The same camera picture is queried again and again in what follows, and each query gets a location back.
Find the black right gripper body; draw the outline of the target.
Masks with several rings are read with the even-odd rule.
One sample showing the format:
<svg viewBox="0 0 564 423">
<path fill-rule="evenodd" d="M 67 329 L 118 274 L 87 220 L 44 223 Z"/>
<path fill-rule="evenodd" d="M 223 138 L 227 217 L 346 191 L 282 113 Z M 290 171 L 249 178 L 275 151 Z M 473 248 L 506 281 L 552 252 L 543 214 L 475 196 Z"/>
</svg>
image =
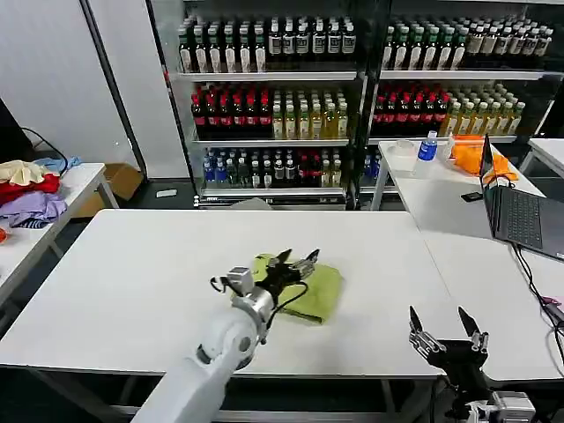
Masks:
<svg viewBox="0 0 564 423">
<path fill-rule="evenodd" d="M 440 339 L 444 346 L 427 355 L 427 363 L 443 370 L 452 388 L 462 399 L 488 399 L 489 388 L 481 370 L 487 354 L 472 349 L 469 340 Z"/>
</svg>

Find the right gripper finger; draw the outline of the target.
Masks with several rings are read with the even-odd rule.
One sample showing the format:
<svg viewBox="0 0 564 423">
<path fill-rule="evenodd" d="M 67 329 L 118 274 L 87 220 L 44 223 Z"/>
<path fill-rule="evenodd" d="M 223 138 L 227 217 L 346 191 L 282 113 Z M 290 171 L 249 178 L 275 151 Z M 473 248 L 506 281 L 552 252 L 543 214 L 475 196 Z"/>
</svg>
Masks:
<svg viewBox="0 0 564 423">
<path fill-rule="evenodd" d="M 459 307 L 457 311 L 464 326 L 464 330 L 471 341 L 471 349 L 474 352 L 487 353 L 489 334 L 487 332 L 482 332 L 475 319 L 462 307 Z"/>
<path fill-rule="evenodd" d="M 445 353 L 446 346 L 423 329 L 419 316 L 413 306 L 410 306 L 409 313 L 409 341 L 413 348 L 425 359 L 432 354 Z"/>
</svg>

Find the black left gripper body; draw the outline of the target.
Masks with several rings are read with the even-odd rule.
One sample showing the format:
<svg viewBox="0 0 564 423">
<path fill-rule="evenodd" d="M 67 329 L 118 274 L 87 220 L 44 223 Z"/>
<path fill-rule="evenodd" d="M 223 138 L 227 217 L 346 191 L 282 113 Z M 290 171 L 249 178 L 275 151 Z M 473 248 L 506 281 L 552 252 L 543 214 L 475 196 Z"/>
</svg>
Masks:
<svg viewBox="0 0 564 423">
<path fill-rule="evenodd" d="M 301 282 L 300 272 L 286 263 L 268 264 L 265 271 L 266 276 L 258 282 L 258 287 L 268 292 L 274 303 L 278 303 L 278 297 L 287 287 Z"/>
</svg>

